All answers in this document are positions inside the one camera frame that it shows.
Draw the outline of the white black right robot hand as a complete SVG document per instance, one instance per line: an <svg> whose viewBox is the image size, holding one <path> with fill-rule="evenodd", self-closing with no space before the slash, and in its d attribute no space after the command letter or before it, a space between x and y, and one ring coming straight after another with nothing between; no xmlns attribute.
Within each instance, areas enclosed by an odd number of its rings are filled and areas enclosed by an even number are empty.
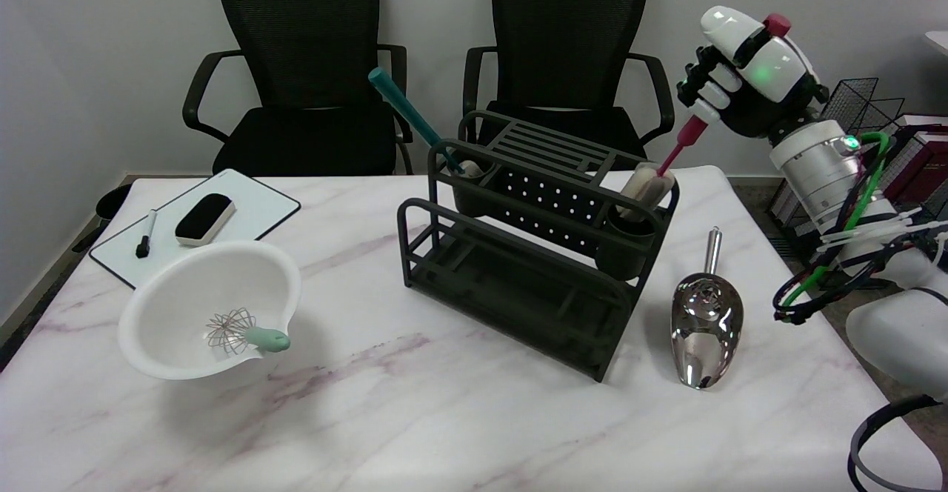
<svg viewBox="0 0 948 492"><path fill-rule="evenodd" d="M830 92L789 36L780 13L758 21L740 10L714 6L700 20L707 43L685 67L678 100L690 119L678 143L694 144L709 125L722 123L748 138L776 138L815 120L813 103Z"/></svg>

